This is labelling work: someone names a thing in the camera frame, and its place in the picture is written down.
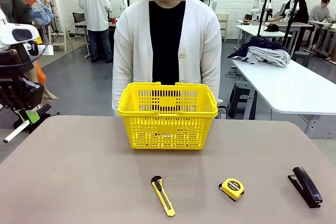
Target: basket rim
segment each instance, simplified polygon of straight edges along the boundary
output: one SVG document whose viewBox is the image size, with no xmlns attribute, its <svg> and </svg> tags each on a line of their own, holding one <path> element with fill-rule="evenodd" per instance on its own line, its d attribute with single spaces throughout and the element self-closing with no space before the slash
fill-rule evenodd
<svg viewBox="0 0 336 224">
<path fill-rule="evenodd" d="M 165 87 L 175 87 L 175 86 L 185 86 L 185 87 L 205 87 L 206 92 L 214 103 L 212 105 L 213 112 L 187 112 L 187 111 L 177 111 L 177 113 L 174 114 L 164 114 L 160 113 L 159 111 L 123 111 L 121 110 L 121 104 L 125 100 L 125 94 L 126 92 L 131 89 L 132 86 L 165 86 Z M 124 117 L 160 117 L 160 118 L 214 118 L 218 115 L 218 108 L 217 108 L 217 102 L 215 99 L 215 96 L 213 92 L 210 90 L 210 88 L 205 84 L 198 84 L 198 83 L 180 83 L 177 82 L 175 85 L 161 85 L 160 82 L 132 82 L 127 85 L 127 87 L 122 92 L 121 98 L 119 100 L 119 106 L 118 106 L 118 115 L 124 116 Z"/>
</svg>

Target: neck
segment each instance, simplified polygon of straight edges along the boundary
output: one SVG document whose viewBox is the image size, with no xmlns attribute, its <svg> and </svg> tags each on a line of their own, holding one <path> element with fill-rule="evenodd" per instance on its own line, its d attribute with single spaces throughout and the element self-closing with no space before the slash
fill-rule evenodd
<svg viewBox="0 0 336 224">
<path fill-rule="evenodd" d="M 162 8 L 170 9 L 178 5 L 181 1 L 155 1 Z"/>
</svg>

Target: black stapler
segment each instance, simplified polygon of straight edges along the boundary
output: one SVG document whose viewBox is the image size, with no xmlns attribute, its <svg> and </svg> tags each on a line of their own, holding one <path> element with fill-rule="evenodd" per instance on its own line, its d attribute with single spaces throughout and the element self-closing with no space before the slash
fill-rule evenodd
<svg viewBox="0 0 336 224">
<path fill-rule="evenodd" d="M 303 197 L 307 205 L 310 208 L 320 207 L 320 203 L 323 201 L 322 197 L 305 169 L 302 167 L 295 167 L 293 172 L 294 174 L 288 175 L 288 178 Z"/>
</svg>

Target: black stool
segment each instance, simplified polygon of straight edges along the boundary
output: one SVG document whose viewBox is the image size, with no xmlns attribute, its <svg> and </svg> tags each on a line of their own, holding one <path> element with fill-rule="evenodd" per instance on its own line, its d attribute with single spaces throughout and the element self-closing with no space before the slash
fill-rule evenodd
<svg viewBox="0 0 336 224">
<path fill-rule="evenodd" d="M 233 86 L 232 93 L 230 96 L 230 101 L 227 106 L 228 108 L 228 116 L 230 118 L 234 118 L 236 113 L 244 114 L 244 109 L 239 109 L 238 103 L 243 102 L 247 103 L 247 99 L 241 99 L 242 95 L 249 95 L 251 89 L 251 85 L 248 81 L 236 81 Z M 251 113 L 249 116 L 250 120 L 254 120 L 256 118 L 256 106 L 257 106 L 257 91 L 254 92 L 254 99 L 252 103 Z"/>
<path fill-rule="evenodd" d="M 297 59 L 302 59 L 302 65 L 304 67 L 308 67 L 309 56 L 310 53 L 308 52 L 296 51 L 292 56 L 292 60 L 296 61 Z"/>
</svg>

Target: yellow plastic basket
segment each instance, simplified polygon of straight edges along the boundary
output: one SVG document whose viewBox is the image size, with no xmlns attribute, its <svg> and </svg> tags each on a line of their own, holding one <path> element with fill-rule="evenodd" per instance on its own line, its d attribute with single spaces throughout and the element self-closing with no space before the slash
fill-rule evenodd
<svg viewBox="0 0 336 224">
<path fill-rule="evenodd" d="M 131 83 L 118 114 L 133 149 L 200 150 L 218 109 L 204 84 Z"/>
</svg>

